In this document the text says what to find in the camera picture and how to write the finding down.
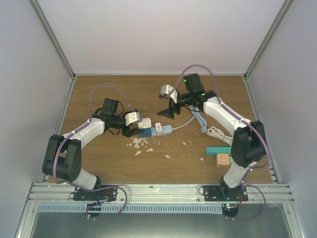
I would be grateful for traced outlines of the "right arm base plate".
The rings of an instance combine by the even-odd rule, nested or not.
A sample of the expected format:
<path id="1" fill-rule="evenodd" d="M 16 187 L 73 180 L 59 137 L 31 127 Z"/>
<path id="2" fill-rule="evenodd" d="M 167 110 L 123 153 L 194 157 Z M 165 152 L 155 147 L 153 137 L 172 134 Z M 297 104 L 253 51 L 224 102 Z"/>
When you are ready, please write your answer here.
<path id="1" fill-rule="evenodd" d="M 240 202 L 248 201 L 246 189 L 241 186 L 236 188 L 225 188 L 220 185 L 202 185 L 198 193 L 204 196 L 205 201 L 214 202 Z"/>

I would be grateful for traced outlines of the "light blue power strip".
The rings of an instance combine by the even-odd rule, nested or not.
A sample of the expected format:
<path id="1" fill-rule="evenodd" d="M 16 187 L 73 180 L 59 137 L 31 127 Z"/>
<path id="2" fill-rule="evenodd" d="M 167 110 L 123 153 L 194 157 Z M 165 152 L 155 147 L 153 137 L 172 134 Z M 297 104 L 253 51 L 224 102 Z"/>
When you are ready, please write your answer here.
<path id="1" fill-rule="evenodd" d="M 161 128 L 160 134 L 157 134 L 157 128 L 152 127 L 151 128 L 151 137 L 160 136 L 160 135 L 168 135 L 168 134 L 172 134 L 172 132 L 173 132 L 171 125 L 163 125 L 160 128 Z"/>

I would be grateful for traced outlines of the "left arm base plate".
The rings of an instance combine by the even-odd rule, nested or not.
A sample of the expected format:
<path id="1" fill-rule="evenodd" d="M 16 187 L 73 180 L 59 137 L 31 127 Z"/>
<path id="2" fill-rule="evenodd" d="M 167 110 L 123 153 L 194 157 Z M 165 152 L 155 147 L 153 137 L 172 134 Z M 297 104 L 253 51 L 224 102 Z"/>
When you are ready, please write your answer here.
<path id="1" fill-rule="evenodd" d="M 100 203 L 112 202 L 117 197 L 117 186 L 101 186 L 99 191 L 84 190 L 76 188 L 74 192 L 70 193 L 69 198 L 74 201 L 96 201 Z"/>

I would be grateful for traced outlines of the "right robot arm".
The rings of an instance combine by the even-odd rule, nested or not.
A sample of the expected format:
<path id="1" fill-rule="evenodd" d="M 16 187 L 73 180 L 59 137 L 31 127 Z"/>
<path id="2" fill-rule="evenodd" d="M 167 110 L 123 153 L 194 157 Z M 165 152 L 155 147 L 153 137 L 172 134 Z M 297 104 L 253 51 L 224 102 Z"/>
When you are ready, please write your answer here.
<path id="1" fill-rule="evenodd" d="M 255 169 L 263 157 L 268 157 L 264 125 L 260 121 L 244 118 L 229 108 L 214 91 L 206 91 L 198 74 L 186 75 L 183 81 L 187 90 L 184 94 L 168 84 L 161 87 L 159 97 L 167 98 L 169 106 L 157 115 L 173 119 L 175 114 L 180 114 L 182 107 L 193 106 L 229 132 L 233 137 L 233 163 L 220 180 L 219 195 L 223 200 L 230 201 L 242 190 L 248 172 Z"/>

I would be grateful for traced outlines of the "white square plug adapter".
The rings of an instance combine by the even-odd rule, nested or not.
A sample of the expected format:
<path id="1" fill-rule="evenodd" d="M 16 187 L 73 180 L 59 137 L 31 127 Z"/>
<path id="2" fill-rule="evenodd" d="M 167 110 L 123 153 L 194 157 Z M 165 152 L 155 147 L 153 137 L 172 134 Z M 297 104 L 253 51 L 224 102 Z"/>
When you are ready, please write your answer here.
<path id="1" fill-rule="evenodd" d="M 152 121 L 150 118 L 142 118 L 142 120 L 138 123 L 139 129 L 147 129 L 152 127 Z"/>

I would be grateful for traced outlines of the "dark blue cube adapter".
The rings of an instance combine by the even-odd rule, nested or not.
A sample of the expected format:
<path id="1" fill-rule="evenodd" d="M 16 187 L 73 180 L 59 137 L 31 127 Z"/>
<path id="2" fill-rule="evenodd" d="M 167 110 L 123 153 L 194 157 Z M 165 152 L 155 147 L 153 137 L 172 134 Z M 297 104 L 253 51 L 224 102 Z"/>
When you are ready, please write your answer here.
<path id="1" fill-rule="evenodd" d="M 152 136 L 152 129 L 151 128 L 144 128 L 141 129 L 142 133 L 140 134 L 141 138 L 147 138 Z"/>

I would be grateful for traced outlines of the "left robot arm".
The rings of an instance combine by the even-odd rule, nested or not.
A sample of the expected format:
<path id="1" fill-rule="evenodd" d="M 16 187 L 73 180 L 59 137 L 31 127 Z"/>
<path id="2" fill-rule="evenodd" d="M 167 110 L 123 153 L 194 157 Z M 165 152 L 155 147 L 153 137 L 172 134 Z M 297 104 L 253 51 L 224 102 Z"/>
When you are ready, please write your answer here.
<path id="1" fill-rule="evenodd" d="M 49 138 L 44 157 L 42 172 L 52 176 L 57 184 L 67 182 L 85 190 L 90 200 L 97 200 L 102 195 L 102 188 L 97 185 L 98 177 L 82 168 L 82 149 L 93 139 L 113 129 L 122 132 L 125 137 L 141 134 L 133 124 L 141 121 L 137 110 L 117 113 L 120 104 L 117 100 L 105 99 L 101 108 L 80 127 L 64 135 L 54 134 Z"/>

